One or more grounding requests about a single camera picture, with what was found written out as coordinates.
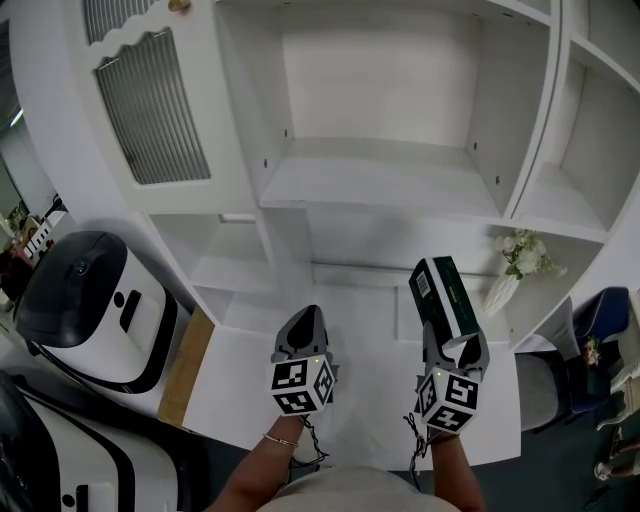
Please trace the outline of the blue chair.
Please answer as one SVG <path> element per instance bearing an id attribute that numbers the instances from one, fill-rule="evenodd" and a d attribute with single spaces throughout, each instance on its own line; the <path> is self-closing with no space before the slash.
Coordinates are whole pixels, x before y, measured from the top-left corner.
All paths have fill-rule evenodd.
<path id="1" fill-rule="evenodd" d="M 629 326 L 629 290 L 624 287 L 609 287 L 602 290 L 573 317 L 571 333 L 575 337 L 578 355 L 567 363 L 570 390 L 570 407 L 574 414 L 581 415 L 598 408 L 607 399 L 593 399 L 585 393 L 586 368 L 583 347 L 589 336 L 600 340 L 601 360 L 611 367 L 619 358 L 617 339 Z"/>

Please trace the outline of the dark green box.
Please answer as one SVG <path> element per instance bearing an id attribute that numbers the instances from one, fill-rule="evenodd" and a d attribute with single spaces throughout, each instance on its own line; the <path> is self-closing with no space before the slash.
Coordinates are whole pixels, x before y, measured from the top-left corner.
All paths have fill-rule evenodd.
<path id="1" fill-rule="evenodd" d="M 604 361 L 586 368 L 585 393 L 593 399 L 606 399 L 610 395 L 611 377 Z"/>
<path id="2" fill-rule="evenodd" d="M 430 323 L 440 347 L 466 342 L 481 331 L 466 288 L 450 256 L 423 258 L 409 278 L 422 325 Z"/>

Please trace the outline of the grey chair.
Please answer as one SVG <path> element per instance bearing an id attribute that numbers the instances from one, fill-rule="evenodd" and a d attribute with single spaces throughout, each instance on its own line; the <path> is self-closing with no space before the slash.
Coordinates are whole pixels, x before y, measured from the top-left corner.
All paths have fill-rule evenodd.
<path id="1" fill-rule="evenodd" d="M 567 363 L 578 355 L 567 298 L 516 348 L 522 432 L 540 432 L 556 421 L 568 400 Z"/>

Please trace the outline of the white and black robot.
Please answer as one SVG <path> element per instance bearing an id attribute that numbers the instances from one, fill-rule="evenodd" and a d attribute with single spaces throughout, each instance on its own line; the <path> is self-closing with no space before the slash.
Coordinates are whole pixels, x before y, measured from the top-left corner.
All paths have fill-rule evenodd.
<path id="1" fill-rule="evenodd" d="M 14 321 L 72 378 L 154 408 L 189 318 L 119 236 L 76 231 L 40 259 Z"/>
<path id="2" fill-rule="evenodd" d="M 186 512 L 191 503 L 161 445 L 0 370 L 0 512 Z"/>

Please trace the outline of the white desk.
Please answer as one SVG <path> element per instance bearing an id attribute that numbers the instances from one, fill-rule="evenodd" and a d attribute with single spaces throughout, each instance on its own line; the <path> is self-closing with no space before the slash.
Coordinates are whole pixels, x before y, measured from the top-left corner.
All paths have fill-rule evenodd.
<path id="1" fill-rule="evenodd" d="M 331 465 L 403 471 L 415 438 L 405 416 L 424 371 L 420 320 L 407 288 L 318 286 L 330 349 L 338 364 L 334 401 L 312 416 Z M 252 448 L 278 416 L 266 373 L 275 336 L 289 320 L 274 298 L 235 295 L 212 334 L 184 426 L 209 438 Z M 521 420 L 515 356 L 506 319 L 482 317 L 491 352 L 477 416 L 461 440 L 474 465 L 516 458 Z"/>

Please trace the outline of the person's grey shirt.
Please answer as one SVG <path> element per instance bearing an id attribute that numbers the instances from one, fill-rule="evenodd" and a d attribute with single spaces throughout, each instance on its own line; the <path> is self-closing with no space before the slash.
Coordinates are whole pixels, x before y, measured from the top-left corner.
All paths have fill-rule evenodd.
<path id="1" fill-rule="evenodd" d="M 283 487 L 257 512 L 460 512 L 374 468 L 322 469 Z"/>

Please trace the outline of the white vanity table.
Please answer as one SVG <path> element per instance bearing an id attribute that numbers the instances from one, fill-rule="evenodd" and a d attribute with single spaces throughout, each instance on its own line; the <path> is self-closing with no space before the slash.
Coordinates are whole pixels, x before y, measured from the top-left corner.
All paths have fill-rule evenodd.
<path id="1" fill-rule="evenodd" d="M 615 416 L 601 421 L 596 430 L 617 425 L 640 410 L 640 324 L 632 319 L 628 328 L 618 337 L 622 368 L 611 380 L 611 396 L 621 399 Z"/>

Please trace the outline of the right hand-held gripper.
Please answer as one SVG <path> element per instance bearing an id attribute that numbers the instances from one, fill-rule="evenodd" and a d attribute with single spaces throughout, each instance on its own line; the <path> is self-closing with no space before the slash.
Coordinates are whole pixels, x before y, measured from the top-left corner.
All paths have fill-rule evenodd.
<path id="1" fill-rule="evenodd" d="M 442 353 L 432 323 L 427 320 L 423 326 L 423 361 L 427 374 L 418 375 L 416 384 L 416 411 L 421 422 L 440 431 L 462 431 L 477 413 L 480 385 L 490 362 L 484 332 L 465 342 L 459 369 L 451 369 L 451 359 Z"/>

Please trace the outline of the white holed box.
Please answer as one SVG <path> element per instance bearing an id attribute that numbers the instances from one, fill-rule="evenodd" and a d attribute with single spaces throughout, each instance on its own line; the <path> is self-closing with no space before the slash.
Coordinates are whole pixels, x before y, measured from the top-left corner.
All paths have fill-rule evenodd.
<path id="1" fill-rule="evenodd" d="M 24 247 L 25 254 L 35 260 L 41 251 L 45 251 L 46 242 L 53 240 L 63 228 L 65 223 L 71 221 L 68 212 L 53 211 L 51 212 L 37 228 Z"/>

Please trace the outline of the person's left forearm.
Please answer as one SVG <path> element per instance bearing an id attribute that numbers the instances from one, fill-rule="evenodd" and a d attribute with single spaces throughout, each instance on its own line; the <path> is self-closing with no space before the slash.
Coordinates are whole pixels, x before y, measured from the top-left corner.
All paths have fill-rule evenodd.
<path id="1" fill-rule="evenodd" d="M 279 417 L 203 512 L 256 512 L 267 504 L 288 475 L 305 420 L 305 416 Z"/>

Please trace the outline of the white ribbed glass cabinet door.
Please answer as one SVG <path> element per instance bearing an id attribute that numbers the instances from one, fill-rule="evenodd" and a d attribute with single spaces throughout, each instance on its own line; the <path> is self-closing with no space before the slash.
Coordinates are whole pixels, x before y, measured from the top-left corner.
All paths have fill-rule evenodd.
<path id="1" fill-rule="evenodd" d="M 256 205 L 215 0 L 61 0 L 83 109 L 129 206 L 244 214 Z"/>

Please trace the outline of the person's right forearm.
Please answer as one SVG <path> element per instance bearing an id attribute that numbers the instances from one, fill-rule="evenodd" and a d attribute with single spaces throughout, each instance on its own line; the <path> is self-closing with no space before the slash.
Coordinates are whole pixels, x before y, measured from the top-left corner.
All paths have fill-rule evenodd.
<path id="1" fill-rule="evenodd" d="M 459 437 L 439 431 L 430 447 L 435 495 L 460 512 L 487 512 L 480 484 Z"/>

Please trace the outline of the brown cardboard box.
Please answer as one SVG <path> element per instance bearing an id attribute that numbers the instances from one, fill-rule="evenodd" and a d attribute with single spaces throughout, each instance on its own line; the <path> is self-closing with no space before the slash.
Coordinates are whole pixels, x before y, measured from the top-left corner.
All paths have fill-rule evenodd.
<path id="1" fill-rule="evenodd" d="M 159 421 L 188 431 L 184 425 L 186 412 L 214 330 L 215 324 L 196 307 L 169 369 L 156 414 Z"/>

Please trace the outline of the white shelf cabinet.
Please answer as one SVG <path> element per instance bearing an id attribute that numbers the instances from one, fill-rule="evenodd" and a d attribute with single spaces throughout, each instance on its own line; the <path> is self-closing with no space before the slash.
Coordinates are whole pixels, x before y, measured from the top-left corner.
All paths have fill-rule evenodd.
<path id="1" fill-rule="evenodd" d="M 35 154 L 74 220 L 151 250 L 215 322 L 318 286 L 408 288 L 451 256 L 480 308 L 514 229 L 563 276 L 495 316 L 518 347 L 561 305 L 640 282 L 609 263 L 640 213 L 640 0 L 215 0 L 254 193 L 244 214 L 147 214 L 83 109 L 61 0 L 0 0 Z"/>

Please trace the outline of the white ribbed vase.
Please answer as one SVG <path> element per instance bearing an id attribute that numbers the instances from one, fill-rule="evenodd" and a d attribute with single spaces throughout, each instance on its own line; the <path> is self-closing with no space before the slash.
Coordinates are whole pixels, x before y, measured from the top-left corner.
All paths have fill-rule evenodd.
<path id="1" fill-rule="evenodd" d="M 519 274 L 501 275 L 491 286 L 483 302 L 483 311 L 493 317 L 500 312 L 516 293 L 522 276 Z"/>

